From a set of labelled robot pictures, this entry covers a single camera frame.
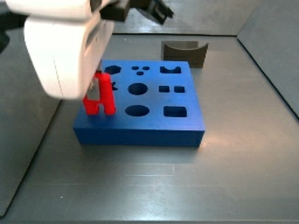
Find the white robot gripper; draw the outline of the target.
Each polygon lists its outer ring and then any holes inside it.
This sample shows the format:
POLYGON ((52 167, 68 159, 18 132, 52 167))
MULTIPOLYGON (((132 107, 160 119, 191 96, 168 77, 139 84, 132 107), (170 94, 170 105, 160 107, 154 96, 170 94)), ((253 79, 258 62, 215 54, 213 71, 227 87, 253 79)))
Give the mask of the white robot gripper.
POLYGON ((42 87, 54 98, 99 99, 99 67, 115 24, 100 11, 116 0, 6 0, 27 16, 24 42, 42 87))

